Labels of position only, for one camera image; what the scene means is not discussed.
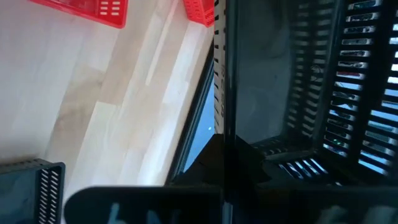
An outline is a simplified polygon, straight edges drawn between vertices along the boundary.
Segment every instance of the light wood floor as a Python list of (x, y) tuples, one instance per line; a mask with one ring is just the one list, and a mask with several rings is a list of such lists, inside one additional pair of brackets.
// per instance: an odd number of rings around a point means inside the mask
[(0, 162), (66, 163), (66, 197), (163, 184), (212, 37), (181, 0), (130, 0), (123, 30), (1, 1)]

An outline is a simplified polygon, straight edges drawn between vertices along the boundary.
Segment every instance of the red crate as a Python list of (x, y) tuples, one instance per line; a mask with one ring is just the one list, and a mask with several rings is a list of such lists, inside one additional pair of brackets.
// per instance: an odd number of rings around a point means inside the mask
[(119, 29), (126, 25), (128, 0), (30, 1)]
[(214, 0), (183, 0), (188, 19), (206, 27), (214, 24)]

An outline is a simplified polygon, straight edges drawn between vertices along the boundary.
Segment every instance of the wooden floor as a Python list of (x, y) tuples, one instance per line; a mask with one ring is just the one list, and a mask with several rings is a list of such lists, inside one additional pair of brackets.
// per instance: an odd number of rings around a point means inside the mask
[(123, 30), (0, 2), (0, 162), (66, 163), (66, 197), (164, 183), (213, 29), (181, 0), (129, 2)]

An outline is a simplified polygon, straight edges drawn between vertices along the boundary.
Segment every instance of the red plastic basket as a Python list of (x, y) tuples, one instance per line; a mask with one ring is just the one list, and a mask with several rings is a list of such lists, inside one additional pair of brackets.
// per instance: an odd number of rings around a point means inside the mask
[(214, 0), (184, 0), (188, 19), (206, 27), (214, 24)]
[(128, 0), (30, 1), (119, 29), (126, 25)]

